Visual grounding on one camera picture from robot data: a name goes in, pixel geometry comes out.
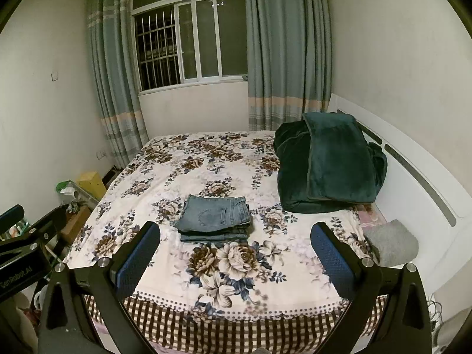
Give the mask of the right grey striped curtain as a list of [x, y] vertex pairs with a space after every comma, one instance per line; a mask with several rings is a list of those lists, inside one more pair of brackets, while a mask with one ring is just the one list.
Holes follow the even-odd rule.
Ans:
[[246, 0], [249, 128], [276, 130], [328, 109], [329, 0]]

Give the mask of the green white plastic bag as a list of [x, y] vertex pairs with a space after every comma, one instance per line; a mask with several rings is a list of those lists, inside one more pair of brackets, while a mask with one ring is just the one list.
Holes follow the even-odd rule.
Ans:
[[57, 183], [55, 190], [62, 205], [74, 203], [86, 205], [89, 209], [94, 209], [99, 204], [97, 198], [71, 180]]

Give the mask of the grey striped curtain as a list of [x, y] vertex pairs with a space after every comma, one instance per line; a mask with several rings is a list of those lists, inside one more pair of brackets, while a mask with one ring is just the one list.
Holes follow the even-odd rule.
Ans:
[[132, 62], [130, 0], [87, 0], [86, 24], [101, 125], [123, 169], [149, 141]]
[[246, 0], [249, 128], [276, 130], [328, 109], [329, 0]]

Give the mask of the left grey striped curtain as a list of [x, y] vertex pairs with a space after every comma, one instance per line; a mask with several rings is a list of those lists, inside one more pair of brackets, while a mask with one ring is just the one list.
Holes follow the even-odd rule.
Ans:
[[101, 125], [123, 169], [149, 141], [132, 62], [130, 0], [87, 0], [86, 24]]

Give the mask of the white framed barred window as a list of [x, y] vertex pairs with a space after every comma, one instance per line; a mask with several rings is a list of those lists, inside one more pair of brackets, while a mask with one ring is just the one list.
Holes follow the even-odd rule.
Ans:
[[132, 0], [141, 90], [247, 79], [246, 0]]

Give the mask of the yellow cardboard box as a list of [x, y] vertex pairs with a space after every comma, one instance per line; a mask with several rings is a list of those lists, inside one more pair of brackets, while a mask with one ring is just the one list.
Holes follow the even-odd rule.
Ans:
[[106, 194], [106, 186], [96, 171], [82, 173], [76, 183], [98, 201]]

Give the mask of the dark green plush blanket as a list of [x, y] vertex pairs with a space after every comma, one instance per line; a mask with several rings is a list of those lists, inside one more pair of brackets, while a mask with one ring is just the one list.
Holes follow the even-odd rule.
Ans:
[[349, 114], [316, 113], [274, 134], [278, 195], [291, 213], [329, 213], [375, 202], [387, 173], [382, 147]]

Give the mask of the blue denim jeans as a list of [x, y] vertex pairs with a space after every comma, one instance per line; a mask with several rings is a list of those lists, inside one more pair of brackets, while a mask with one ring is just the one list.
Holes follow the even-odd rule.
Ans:
[[173, 224], [182, 242], [224, 243], [247, 240], [251, 215], [246, 198], [188, 196], [182, 215]]

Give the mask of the white bed headboard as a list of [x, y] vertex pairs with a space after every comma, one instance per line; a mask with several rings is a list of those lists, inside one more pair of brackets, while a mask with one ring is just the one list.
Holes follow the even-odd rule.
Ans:
[[354, 116], [367, 140], [382, 147], [386, 180], [375, 201], [418, 239], [414, 264], [432, 294], [471, 259], [471, 196], [429, 152], [390, 123], [336, 94], [329, 109]]

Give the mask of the pink pillow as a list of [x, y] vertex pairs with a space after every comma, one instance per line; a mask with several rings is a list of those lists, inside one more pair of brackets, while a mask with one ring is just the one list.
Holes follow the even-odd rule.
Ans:
[[386, 219], [378, 209], [375, 203], [373, 204], [357, 204], [355, 211], [362, 228], [375, 227], [386, 224]]

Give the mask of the floral bed sheet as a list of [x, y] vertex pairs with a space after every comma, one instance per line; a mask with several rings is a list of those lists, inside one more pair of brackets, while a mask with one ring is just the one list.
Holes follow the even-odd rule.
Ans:
[[71, 268], [116, 253], [148, 221], [161, 240], [124, 306], [166, 353], [311, 353], [347, 306], [310, 243], [318, 222], [358, 256], [360, 207], [282, 207], [271, 131], [149, 141], [75, 238]]

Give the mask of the grey folded cloth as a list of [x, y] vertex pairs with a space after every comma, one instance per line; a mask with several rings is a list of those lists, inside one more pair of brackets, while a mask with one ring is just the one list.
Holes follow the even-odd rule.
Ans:
[[397, 219], [366, 227], [363, 234], [380, 266], [404, 265], [418, 256], [417, 238]]

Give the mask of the brown cardboard box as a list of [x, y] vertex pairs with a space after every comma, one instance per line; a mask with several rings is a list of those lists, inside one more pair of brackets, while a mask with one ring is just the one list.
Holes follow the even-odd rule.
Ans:
[[73, 244], [75, 238], [79, 235], [79, 232], [81, 232], [82, 228], [86, 224], [86, 221], [90, 217], [90, 214], [91, 212], [89, 207], [83, 205], [74, 215], [66, 215], [66, 224], [61, 229], [60, 233], [67, 244]]

